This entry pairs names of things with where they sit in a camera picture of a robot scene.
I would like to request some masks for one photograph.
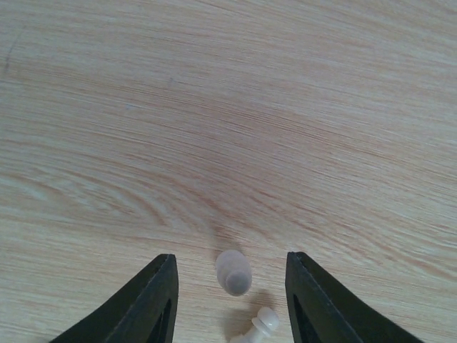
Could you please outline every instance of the fallen chess piece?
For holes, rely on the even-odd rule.
[[[262,307],[257,317],[252,319],[254,326],[247,334],[241,334],[230,340],[230,343],[260,343],[265,337],[270,337],[279,326],[278,315],[269,307]]]

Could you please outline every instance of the wood grain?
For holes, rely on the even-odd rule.
[[[263,304],[292,342],[302,250],[455,342],[456,52],[446,0],[0,0],[1,340],[55,337],[170,252],[175,342]],[[244,297],[216,281],[231,247]]]

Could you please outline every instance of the white chess piece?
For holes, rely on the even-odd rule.
[[[254,326],[247,334],[236,336],[230,343],[260,343],[264,337],[270,337],[271,333],[279,326],[278,315],[269,307],[262,307],[257,317],[252,319]]]

